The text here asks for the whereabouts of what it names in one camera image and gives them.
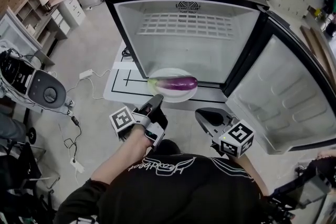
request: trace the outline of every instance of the door shelf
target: door shelf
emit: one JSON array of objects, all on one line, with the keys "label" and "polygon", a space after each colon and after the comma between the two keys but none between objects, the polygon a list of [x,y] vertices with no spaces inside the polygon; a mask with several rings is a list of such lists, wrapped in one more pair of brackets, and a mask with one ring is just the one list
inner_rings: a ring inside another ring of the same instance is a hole
[{"label": "door shelf", "polygon": [[145,13],[138,35],[173,35],[234,40],[237,26],[233,18],[197,13]]}]

